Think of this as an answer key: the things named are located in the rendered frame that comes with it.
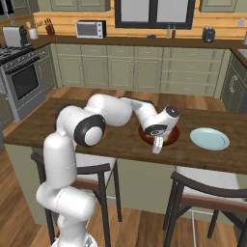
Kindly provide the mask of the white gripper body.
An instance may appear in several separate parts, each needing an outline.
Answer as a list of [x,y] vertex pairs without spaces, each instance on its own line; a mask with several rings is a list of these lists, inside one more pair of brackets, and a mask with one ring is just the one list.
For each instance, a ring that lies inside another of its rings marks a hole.
[[163,138],[161,136],[155,136],[152,144],[152,152],[159,154],[163,147]]

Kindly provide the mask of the red-brown bowl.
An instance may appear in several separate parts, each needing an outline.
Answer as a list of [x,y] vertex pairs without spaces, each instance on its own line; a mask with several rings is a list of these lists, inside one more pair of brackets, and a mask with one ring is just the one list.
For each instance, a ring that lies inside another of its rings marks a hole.
[[[153,144],[154,138],[153,138],[152,136],[150,136],[150,135],[147,135],[147,134],[143,131],[142,126],[139,126],[138,132],[139,132],[139,136],[140,136],[146,143],[148,143],[148,144],[150,144],[150,145]],[[180,130],[179,130],[179,128],[178,128],[177,126],[175,126],[175,127],[173,128],[173,130],[171,131],[171,133],[169,134],[168,139],[165,140],[165,141],[163,142],[163,145],[164,145],[164,146],[172,145],[173,143],[175,143],[175,142],[178,140],[179,136],[180,136]]]

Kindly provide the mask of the green kitchen island base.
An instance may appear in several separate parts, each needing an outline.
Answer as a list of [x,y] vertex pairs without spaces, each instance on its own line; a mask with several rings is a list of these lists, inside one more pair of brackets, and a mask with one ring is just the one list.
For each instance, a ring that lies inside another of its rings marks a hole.
[[[11,144],[5,148],[34,221],[44,225],[44,209],[36,201],[40,180],[37,165],[31,160],[34,149]],[[193,144],[183,148],[173,144],[154,154],[147,144],[134,148],[110,148],[100,144],[77,150],[118,159],[121,203],[127,208],[164,213],[172,186],[170,175],[176,165],[236,173],[240,184],[247,187],[247,148],[243,147],[207,151]]]

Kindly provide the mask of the light blue plate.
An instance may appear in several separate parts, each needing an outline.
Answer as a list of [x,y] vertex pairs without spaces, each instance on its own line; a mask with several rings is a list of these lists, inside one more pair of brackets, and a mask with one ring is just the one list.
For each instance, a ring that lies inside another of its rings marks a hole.
[[230,145],[230,139],[226,134],[207,127],[192,130],[190,139],[196,146],[209,151],[221,151]]

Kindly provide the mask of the dark-framed bar stool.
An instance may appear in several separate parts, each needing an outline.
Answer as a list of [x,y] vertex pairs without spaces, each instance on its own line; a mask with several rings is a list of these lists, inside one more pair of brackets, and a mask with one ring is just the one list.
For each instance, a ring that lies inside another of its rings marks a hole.
[[82,160],[78,162],[78,178],[73,185],[76,188],[88,189],[94,192],[99,204],[101,205],[105,246],[111,247],[108,208],[106,200],[106,187],[111,177],[114,177],[118,220],[122,221],[117,159],[93,155],[90,155],[89,158],[86,158],[86,154],[78,153],[76,155],[76,159],[79,158],[82,158]]
[[176,221],[191,207],[212,209],[207,237],[212,238],[219,212],[240,230],[237,247],[247,247],[247,189],[240,189],[236,174],[177,166],[165,214],[164,247],[170,247]]

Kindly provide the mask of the green lower cupboard run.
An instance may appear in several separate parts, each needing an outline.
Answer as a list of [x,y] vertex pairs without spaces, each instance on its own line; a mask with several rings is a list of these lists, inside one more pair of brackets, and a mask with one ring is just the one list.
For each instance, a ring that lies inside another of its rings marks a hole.
[[219,97],[225,49],[61,44],[53,48],[64,86]]

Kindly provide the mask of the dark green cupboard run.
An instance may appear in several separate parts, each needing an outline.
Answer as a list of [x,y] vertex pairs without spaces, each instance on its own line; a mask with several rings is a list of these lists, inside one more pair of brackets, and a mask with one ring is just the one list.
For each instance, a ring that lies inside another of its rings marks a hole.
[[228,112],[247,114],[247,68],[232,55],[221,98]]

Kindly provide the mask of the black-framed window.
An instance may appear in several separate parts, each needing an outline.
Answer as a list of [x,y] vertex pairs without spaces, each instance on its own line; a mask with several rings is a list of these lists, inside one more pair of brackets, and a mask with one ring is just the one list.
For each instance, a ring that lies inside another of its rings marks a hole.
[[191,30],[196,0],[115,0],[115,26]]

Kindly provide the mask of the white toaster oven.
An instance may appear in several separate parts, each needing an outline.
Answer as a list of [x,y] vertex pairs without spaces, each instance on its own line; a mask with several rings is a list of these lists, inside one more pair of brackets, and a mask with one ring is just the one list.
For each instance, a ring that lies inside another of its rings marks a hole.
[[75,23],[76,36],[82,39],[104,39],[106,37],[105,20],[78,20]]

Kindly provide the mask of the green cupboards beside oven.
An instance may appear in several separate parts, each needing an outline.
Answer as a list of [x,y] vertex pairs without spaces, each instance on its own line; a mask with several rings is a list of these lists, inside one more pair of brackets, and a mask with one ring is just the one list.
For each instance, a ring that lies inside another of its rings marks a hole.
[[44,91],[48,93],[50,90],[56,87],[55,70],[50,46],[43,46],[37,49],[36,53],[40,57],[39,66],[41,69],[41,81],[44,87]]

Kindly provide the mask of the steel oven with hob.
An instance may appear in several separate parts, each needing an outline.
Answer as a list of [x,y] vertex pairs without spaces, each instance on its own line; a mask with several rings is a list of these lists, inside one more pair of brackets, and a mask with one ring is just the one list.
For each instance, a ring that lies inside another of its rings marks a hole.
[[45,101],[39,59],[31,45],[0,46],[0,93],[7,96],[16,122]]

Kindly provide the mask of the green upper cupboards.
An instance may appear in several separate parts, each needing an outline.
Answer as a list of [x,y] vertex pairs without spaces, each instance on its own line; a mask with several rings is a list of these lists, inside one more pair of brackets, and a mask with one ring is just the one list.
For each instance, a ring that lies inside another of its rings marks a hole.
[[38,0],[41,12],[108,12],[111,0]]
[[203,13],[247,13],[247,0],[201,0]]

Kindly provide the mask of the dark knife block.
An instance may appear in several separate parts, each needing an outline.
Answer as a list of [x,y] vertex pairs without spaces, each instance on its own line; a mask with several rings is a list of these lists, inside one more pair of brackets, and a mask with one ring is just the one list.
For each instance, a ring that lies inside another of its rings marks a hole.
[[53,28],[52,23],[50,22],[50,19],[47,18],[45,21],[45,30],[48,36],[54,36],[55,35],[55,30]]

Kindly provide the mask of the white pot with wooden tools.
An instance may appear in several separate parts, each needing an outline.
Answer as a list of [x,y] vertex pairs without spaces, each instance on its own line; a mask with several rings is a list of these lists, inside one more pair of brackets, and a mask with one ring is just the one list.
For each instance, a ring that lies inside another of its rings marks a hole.
[[42,25],[42,22],[38,22],[35,24],[35,27],[32,27],[30,22],[26,23],[26,26],[28,27],[28,31],[29,31],[29,36],[31,40],[37,40],[39,38],[39,34],[38,34],[38,28]]

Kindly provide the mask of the grey coffee machine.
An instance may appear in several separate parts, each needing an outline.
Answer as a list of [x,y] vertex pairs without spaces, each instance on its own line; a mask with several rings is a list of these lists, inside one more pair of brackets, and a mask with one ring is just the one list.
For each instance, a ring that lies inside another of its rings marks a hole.
[[24,47],[28,44],[27,31],[23,26],[5,26],[3,35],[9,47]]

